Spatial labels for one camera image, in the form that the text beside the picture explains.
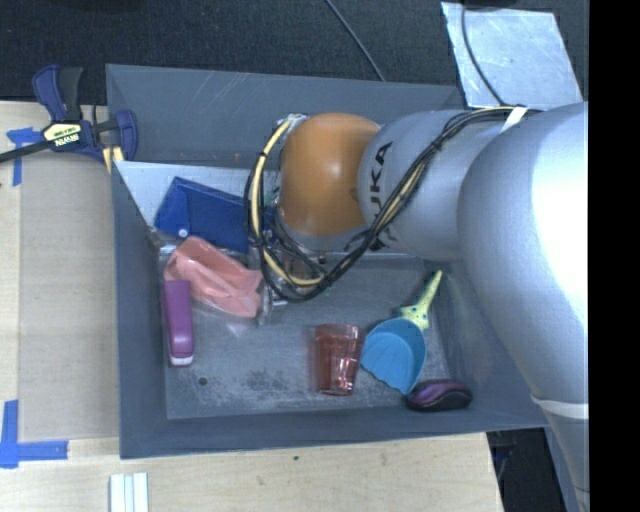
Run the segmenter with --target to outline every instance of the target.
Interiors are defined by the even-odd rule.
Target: black cable wire
[[[378,213],[374,224],[371,226],[371,230],[374,234],[379,235],[382,233],[387,227],[393,222],[393,220],[402,212],[402,210],[409,204],[411,198],[415,191],[420,187],[420,183],[426,174],[426,171],[431,163],[431,160],[435,157],[435,155],[440,151],[444,143],[451,138],[453,138],[460,130],[462,130],[465,126],[470,124],[471,122],[481,122],[488,120],[496,120],[496,117],[500,117],[501,120],[504,119],[513,108],[496,108],[491,110],[476,110],[471,112],[461,113],[459,115],[454,116],[450,119],[442,129],[441,133],[427,146],[418,157],[413,161],[409,169],[405,172],[400,182],[396,185],[395,189],[390,194],[389,198],[383,205],[382,209]],[[418,177],[412,186],[409,193],[407,193],[404,197],[400,197],[402,193],[402,189],[407,184],[407,182],[414,176],[414,172],[418,169],[418,167],[422,166],[420,170],[417,172]],[[386,213],[391,207],[392,202],[400,197],[400,206],[397,208],[392,218],[388,218],[386,221]]]
[[[260,160],[260,158],[266,158],[267,155],[265,155],[264,153],[260,153],[258,155],[258,161]],[[246,230],[246,234],[247,234],[247,238],[249,239],[249,244],[253,247],[257,247],[259,249],[258,253],[260,256],[260,268],[263,274],[263,277],[265,279],[265,281],[267,282],[267,284],[277,293],[279,293],[279,295],[291,300],[292,302],[296,302],[299,301],[297,300],[299,296],[301,296],[300,293],[298,293],[295,289],[289,287],[288,290],[288,294],[283,293],[282,288],[278,285],[276,285],[276,283],[273,281],[273,279],[270,276],[270,272],[269,272],[269,267],[266,263],[266,259],[265,259],[265,252],[271,256],[272,259],[274,260],[279,260],[278,256],[276,255],[276,251],[285,253],[293,258],[296,258],[298,260],[303,261],[307,267],[309,267],[310,269],[312,269],[312,271],[314,271],[316,273],[316,275],[322,275],[322,273],[324,272],[324,269],[322,269],[318,264],[316,264],[313,260],[311,260],[310,258],[307,257],[307,255],[305,255],[297,246],[297,244],[291,239],[289,238],[286,233],[282,232],[282,233],[278,233],[277,236],[273,237],[272,240],[267,240],[266,235],[264,233],[264,229],[263,229],[263,224],[265,223],[265,213],[266,213],[266,208],[264,205],[264,180],[262,179],[262,176],[260,178],[260,183],[258,184],[260,186],[260,190],[259,190],[259,205],[258,205],[258,218],[260,219],[260,229],[258,230],[259,232],[256,234],[251,226],[251,202],[249,200],[249,195],[251,192],[251,185],[254,181],[255,178],[255,173],[256,173],[256,167],[257,167],[257,162],[256,165],[253,166],[253,168],[251,169],[251,171],[249,172],[249,176],[247,177],[247,181],[245,183],[245,187],[244,187],[244,192],[243,192],[243,205],[244,205],[244,210],[246,212],[247,215],[247,222],[245,224],[245,230]],[[276,229],[275,226],[271,226],[272,227],[272,232],[275,233]],[[287,241],[287,244],[283,244],[280,243],[280,238],[284,239]]]
[[[364,56],[367,58],[367,60],[369,61],[369,64],[371,64],[371,67],[375,71],[376,75],[378,75],[378,78],[380,79],[380,81],[386,82],[386,80],[384,78],[384,75],[382,74],[382,72],[380,71],[378,66],[376,65],[375,61],[373,60],[373,57],[371,57],[371,55],[369,54],[367,49],[364,47],[364,45],[362,44],[362,42],[360,41],[360,39],[358,38],[356,33],[349,26],[349,24],[347,23],[347,20],[345,20],[344,17],[342,16],[342,14],[340,14],[340,11],[338,11],[338,8],[333,4],[333,2],[331,0],[324,0],[324,1],[329,6],[329,8],[333,11],[333,14],[335,14],[336,17],[340,20],[340,23],[342,23],[342,25],[347,30],[347,32],[349,32],[349,35],[352,37],[352,39],[358,45],[358,47],[360,48],[360,51],[362,51]]]

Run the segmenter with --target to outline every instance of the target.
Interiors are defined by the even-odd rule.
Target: gray bin
[[[109,109],[135,112],[136,160],[246,171],[274,122],[289,113],[341,111],[385,124],[422,111],[461,108],[455,88],[136,66],[107,68]],[[276,161],[270,160],[268,168]],[[308,328],[325,321],[371,327],[412,303],[436,269],[393,253],[365,256],[330,294],[287,305],[266,326],[195,308],[196,359],[167,364],[160,310],[163,239],[150,225],[147,188],[166,173],[140,171],[130,187],[115,168],[120,454],[123,458],[222,450],[371,442],[547,426],[528,386],[478,306],[464,265],[448,264],[432,308],[423,378],[465,382],[463,410],[420,413],[360,370],[351,397],[312,387]]]

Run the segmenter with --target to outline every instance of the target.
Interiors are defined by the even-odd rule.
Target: black object
[[[431,379],[420,382],[407,395],[407,405],[416,411],[435,412],[467,407],[473,395],[462,382]]]

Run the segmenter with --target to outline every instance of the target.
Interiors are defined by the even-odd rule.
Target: red translucent cup
[[[321,324],[315,329],[318,387],[321,393],[353,393],[365,330],[350,324]]]

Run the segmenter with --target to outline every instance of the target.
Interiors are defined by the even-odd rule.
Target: wooden table
[[[35,104],[0,102],[8,129],[48,122]],[[38,155],[56,165],[63,155]],[[20,397],[20,198],[0,166],[0,400]],[[109,477],[146,472],[160,511],[503,511],[484,434],[318,448],[120,460],[117,437],[71,439],[68,459],[0,469],[1,511],[108,510]]]

